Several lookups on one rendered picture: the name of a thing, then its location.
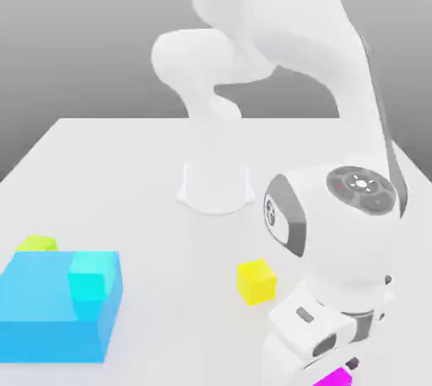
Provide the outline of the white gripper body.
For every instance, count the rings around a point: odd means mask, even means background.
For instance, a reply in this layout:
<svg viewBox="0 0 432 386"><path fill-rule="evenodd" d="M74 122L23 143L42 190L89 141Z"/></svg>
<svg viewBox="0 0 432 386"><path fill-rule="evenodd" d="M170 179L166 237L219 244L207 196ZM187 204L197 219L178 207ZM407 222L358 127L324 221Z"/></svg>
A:
<svg viewBox="0 0 432 386"><path fill-rule="evenodd" d="M262 386L313 386L342 366L351 340L351 328L269 331L262 347Z"/></svg>

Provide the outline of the small magenta cube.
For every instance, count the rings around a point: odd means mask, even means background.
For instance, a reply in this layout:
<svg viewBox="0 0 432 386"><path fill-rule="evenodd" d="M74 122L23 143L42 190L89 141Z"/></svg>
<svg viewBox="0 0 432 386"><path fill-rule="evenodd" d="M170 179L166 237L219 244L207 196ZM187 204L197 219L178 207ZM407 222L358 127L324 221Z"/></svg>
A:
<svg viewBox="0 0 432 386"><path fill-rule="evenodd" d="M313 386L352 386L353 378L343 367L326 375Z"/></svg>

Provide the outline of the small yellow cube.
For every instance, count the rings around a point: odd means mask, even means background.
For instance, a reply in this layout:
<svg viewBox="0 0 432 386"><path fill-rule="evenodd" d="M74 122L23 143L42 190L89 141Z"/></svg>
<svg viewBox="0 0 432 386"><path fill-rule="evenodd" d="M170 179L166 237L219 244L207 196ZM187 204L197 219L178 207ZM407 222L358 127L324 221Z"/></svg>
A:
<svg viewBox="0 0 432 386"><path fill-rule="evenodd" d="M277 276L263 259L237 266L236 288L248 306L258 305L276 297Z"/></svg>

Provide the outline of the small cyan cube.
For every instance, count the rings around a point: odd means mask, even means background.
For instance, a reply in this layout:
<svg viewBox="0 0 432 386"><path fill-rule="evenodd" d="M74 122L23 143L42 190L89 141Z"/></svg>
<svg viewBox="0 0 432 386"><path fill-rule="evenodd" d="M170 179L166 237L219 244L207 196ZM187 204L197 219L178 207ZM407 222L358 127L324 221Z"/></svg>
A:
<svg viewBox="0 0 432 386"><path fill-rule="evenodd" d="M79 251L67 272L72 299L104 302L116 278L116 257L112 251Z"/></svg>

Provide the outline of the small lime cube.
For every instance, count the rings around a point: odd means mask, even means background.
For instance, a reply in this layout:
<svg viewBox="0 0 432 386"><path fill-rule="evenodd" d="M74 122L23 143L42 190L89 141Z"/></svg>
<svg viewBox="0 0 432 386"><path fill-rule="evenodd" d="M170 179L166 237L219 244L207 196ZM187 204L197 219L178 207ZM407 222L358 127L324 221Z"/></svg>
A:
<svg viewBox="0 0 432 386"><path fill-rule="evenodd" d="M15 252L20 251L57 251L57 241L47 236L30 235L15 249Z"/></svg>

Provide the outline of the large blue box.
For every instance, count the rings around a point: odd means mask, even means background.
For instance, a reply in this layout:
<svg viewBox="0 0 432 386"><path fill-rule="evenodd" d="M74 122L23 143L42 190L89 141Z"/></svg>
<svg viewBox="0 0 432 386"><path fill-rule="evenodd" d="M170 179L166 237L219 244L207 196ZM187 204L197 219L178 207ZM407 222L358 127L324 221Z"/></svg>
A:
<svg viewBox="0 0 432 386"><path fill-rule="evenodd" d="M102 363L122 300L116 278L104 302L72 299L73 251L20 251L0 274L0 363Z"/></svg>

